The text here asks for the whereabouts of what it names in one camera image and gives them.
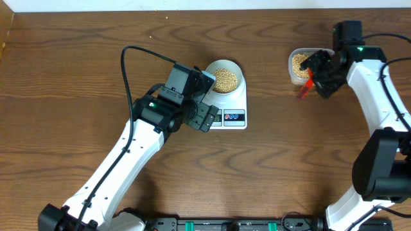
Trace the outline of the red plastic measuring scoop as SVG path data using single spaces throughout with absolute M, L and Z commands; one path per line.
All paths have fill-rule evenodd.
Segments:
M 312 80 L 313 73 L 312 73 L 311 69 L 308 69 L 308 74 L 309 74 L 310 78 L 307 80 L 307 82 L 300 89 L 300 91 L 297 95 L 298 99 L 304 99 L 306 97 L 306 95 L 309 93 L 309 91 L 311 90 L 311 88 L 314 86 L 314 82 Z

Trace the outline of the white digital kitchen scale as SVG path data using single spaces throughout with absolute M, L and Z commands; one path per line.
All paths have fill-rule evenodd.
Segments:
M 247 127 L 247 84 L 243 84 L 240 92 L 233 94 L 217 94 L 211 91 L 204 103 L 219 108 L 214 119 L 212 130 L 244 130 Z

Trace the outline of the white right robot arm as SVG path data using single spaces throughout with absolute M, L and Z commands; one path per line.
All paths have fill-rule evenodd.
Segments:
M 311 230 L 388 230 L 383 221 L 370 221 L 379 211 L 401 218 L 391 206 L 410 198 L 410 112 L 389 73 L 390 61 L 378 46 L 368 46 L 360 21 L 333 26 L 333 51 L 318 50 L 300 64 L 309 79 L 298 97 L 314 88 L 329 98 L 343 85 L 353 89 L 367 121 L 370 138 L 352 168 L 352 185 Z

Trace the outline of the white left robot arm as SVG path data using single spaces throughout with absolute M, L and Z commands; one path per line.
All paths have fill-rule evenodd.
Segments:
M 201 99 L 177 101 L 149 94 L 137 99 L 119 140 L 81 189 L 57 208 L 45 206 L 39 230 L 144 230 L 134 212 L 115 211 L 144 165 L 184 123 L 207 132 L 219 109 Z

